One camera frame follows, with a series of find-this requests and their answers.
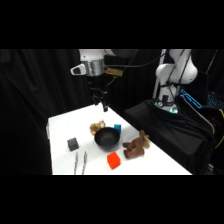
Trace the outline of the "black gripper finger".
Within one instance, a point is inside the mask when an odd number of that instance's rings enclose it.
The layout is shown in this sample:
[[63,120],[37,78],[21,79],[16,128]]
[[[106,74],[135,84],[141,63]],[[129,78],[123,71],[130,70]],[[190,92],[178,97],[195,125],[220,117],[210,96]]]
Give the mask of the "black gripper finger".
[[109,104],[106,101],[106,95],[107,95],[107,92],[101,92],[100,93],[100,102],[102,103],[104,112],[107,112],[108,111],[108,107],[109,107]]
[[95,106],[97,106],[100,103],[98,90],[91,89],[91,98]]

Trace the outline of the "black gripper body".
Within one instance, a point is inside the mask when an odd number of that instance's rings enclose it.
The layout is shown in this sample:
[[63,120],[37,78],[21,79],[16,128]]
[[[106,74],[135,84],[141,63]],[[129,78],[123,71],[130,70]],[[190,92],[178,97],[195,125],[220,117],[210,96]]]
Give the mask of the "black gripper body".
[[106,85],[104,76],[88,77],[87,81],[92,96],[101,97],[104,95]]

